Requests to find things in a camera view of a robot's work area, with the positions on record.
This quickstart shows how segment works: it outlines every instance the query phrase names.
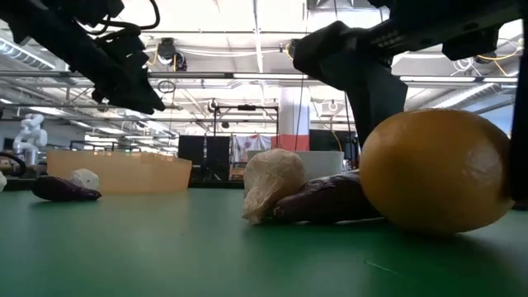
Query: green table surface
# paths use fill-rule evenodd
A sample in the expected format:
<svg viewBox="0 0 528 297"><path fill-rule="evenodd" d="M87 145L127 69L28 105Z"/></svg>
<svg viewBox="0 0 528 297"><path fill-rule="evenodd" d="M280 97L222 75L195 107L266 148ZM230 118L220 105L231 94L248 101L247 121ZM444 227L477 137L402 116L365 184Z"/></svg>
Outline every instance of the green table surface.
<svg viewBox="0 0 528 297"><path fill-rule="evenodd" d="M0 296L528 296L528 214L451 239L252 227L240 190L51 203L0 193Z"/></svg>

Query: white robot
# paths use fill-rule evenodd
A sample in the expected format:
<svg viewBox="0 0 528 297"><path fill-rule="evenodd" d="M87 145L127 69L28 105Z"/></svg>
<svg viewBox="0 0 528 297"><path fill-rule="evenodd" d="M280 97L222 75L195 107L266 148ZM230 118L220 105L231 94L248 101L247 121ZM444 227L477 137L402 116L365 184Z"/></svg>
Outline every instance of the white robot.
<svg viewBox="0 0 528 297"><path fill-rule="evenodd" d="M42 115L26 115L21 121L20 133L13 141L15 155L23 159L27 166L36 165L39 148L48 143L48 133L40 128L43 121Z"/></svg>

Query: tan container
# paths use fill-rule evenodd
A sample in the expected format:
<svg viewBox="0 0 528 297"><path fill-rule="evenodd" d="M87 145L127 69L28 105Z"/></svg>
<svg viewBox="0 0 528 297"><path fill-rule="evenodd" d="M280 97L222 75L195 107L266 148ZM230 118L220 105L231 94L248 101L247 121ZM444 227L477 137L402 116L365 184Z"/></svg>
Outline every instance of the tan container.
<svg viewBox="0 0 528 297"><path fill-rule="evenodd" d="M102 194L156 194L185 190L192 162L157 153L49 151L48 173L68 178L86 168L99 176Z"/></svg>

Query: pillar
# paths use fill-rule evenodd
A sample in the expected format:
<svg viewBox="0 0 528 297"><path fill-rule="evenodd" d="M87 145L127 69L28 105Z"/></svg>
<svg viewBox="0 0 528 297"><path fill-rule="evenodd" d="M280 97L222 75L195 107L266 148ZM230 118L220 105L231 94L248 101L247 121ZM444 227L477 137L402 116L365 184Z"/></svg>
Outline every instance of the pillar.
<svg viewBox="0 0 528 297"><path fill-rule="evenodd" d="M302 91L300 87L281 89L279 138L271 139L274 147L290 151L309 150L310 100L310 91L307 87L304 87Z"/></svg>

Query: small white ball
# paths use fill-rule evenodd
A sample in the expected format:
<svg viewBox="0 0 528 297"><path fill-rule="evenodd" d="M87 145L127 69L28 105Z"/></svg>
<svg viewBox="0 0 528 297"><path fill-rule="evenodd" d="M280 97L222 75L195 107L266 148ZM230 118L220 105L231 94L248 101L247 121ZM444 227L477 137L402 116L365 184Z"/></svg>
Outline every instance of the small white ball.
<svg viewBox="0 0 528 297"><path fill-rule="evenodd" d="M3 191L3 188L6 187L7 179L3 174L0 172L0 192Z"/></svg>
<svg viewBox="0 0 528 297"><path fill-rule="evenodd" d="M85 168L72 171L68 180L75 186L83 186L90 190L99 188L99 177L97 174Z"/></svg>

